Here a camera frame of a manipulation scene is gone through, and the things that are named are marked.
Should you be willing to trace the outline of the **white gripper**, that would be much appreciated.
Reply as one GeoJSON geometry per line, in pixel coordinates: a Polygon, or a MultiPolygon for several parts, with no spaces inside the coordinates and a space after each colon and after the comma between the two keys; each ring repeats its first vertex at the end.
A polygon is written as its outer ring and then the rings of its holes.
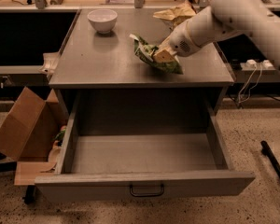
{"type": "Polygon", "coordinates": [[[176,54],[188,57],[200,49],[189,35],[188,24],[182,22],[159,44],[159,49],[153,54],[153,60],[156,63],[170,63],[175,60],[176,54]]]}

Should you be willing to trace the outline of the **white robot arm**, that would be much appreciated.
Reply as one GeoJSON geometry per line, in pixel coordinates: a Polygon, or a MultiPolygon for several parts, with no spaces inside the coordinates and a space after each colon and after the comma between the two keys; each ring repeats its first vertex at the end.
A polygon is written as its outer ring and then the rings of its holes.
{"type": "Polygon", "coordinates": [[[188,57],[205,45],[246,35],[280,75],[280,18],[261,0],[211,0],[209,6],[177,25],[153,54],[157,63],[188,57]]]}

